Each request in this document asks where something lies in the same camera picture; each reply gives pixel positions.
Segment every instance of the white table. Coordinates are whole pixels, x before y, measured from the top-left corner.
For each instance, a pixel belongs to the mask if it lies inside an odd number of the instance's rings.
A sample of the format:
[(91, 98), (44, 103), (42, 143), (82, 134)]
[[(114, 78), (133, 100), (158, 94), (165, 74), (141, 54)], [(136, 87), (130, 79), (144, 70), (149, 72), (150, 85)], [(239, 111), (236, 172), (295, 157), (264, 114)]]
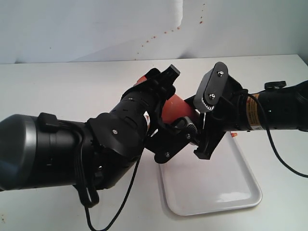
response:
[[(177, 94), (189, 97), (217, 61), (224, 62), (230, 75), (250, 92), (262, 90), (267, 81), (287, 80), (291, 86), (308, 78), (308, 67), (297, 55), (0, 65), (0, 120), (15, 113), (38, 116), (47, 112), (60, 119), (86, 121), (112, 109), (150, 68), (164, 70), (170, 64), (181, 71), (175, 83)], [(285, 161), (308, 173), (307, 134), (272, 134)], [(308, 179), (278, 162), (264, 131), (239, 133), (236, 139), (263, 191), (257, 207), (205, 216), (174, 215), (162, 197), (157, 164), (148, 154), (141, 159), (127, 204), (111, 230), (307, 230)], [(104, 228), (118, 210), (131, 174), (132, 169), (114, 188), (99, 192), (101, 203), (91, 209), (96, 228)], [(71, 186), (2, 192), (0, 216), (1, 231), (88, 230), (83, 207)]]

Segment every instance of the orange object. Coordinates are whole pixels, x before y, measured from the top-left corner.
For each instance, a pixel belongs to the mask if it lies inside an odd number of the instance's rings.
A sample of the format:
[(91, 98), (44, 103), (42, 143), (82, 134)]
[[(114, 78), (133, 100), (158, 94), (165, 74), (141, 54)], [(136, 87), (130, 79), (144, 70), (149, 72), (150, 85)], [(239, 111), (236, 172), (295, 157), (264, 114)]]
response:
[[(142, 83), (146, 81), (146, 77), (142, 76), (138, 79), (136, 84)], [(163, 111), (162, 111), (162, 119), (166, 124), (171, 124), (173, 121), (180, 117), (188, 116), (192, 122), (197, 123), (199, 114), (189, 106), (183, 99), (181, 99), (178, 95), (174, 94), (169, 100), (166, 101)]]

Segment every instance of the metal plate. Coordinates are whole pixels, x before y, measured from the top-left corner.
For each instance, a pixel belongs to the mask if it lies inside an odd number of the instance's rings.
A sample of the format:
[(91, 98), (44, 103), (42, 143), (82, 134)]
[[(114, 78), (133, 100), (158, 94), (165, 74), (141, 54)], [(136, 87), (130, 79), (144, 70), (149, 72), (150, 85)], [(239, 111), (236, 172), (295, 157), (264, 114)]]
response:
[(253, 207), (261, 189), (230, 133), (210, 160), (200, 160), (188, 145), (172, 160), (160, 165), (168, 207), (180, 216)]

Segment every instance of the white wall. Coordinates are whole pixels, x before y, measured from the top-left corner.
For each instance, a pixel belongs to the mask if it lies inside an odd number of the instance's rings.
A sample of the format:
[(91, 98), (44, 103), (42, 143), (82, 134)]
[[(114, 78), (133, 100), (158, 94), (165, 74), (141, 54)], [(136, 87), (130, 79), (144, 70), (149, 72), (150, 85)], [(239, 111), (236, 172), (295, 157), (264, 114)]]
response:
[(181, 3), (0, 0), (0, 63), (271, 54), (308, 61), (307, 0), (184, 0), (177, 29)]

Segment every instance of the screw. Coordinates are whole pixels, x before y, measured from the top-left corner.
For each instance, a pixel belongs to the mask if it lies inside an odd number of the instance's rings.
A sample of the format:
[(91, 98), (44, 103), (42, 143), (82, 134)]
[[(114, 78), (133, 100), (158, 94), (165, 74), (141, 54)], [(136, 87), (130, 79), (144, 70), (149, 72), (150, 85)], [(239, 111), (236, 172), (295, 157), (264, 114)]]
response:
[(219, 77), (222, 77), (223, 71), (217, 71), (217, 75), (218, 75)]
[(216, 95), (215, 94), (210, 94), (209, 97), (210, 97), (211, 100), (213, 100), (213, 99), (215, 99)]

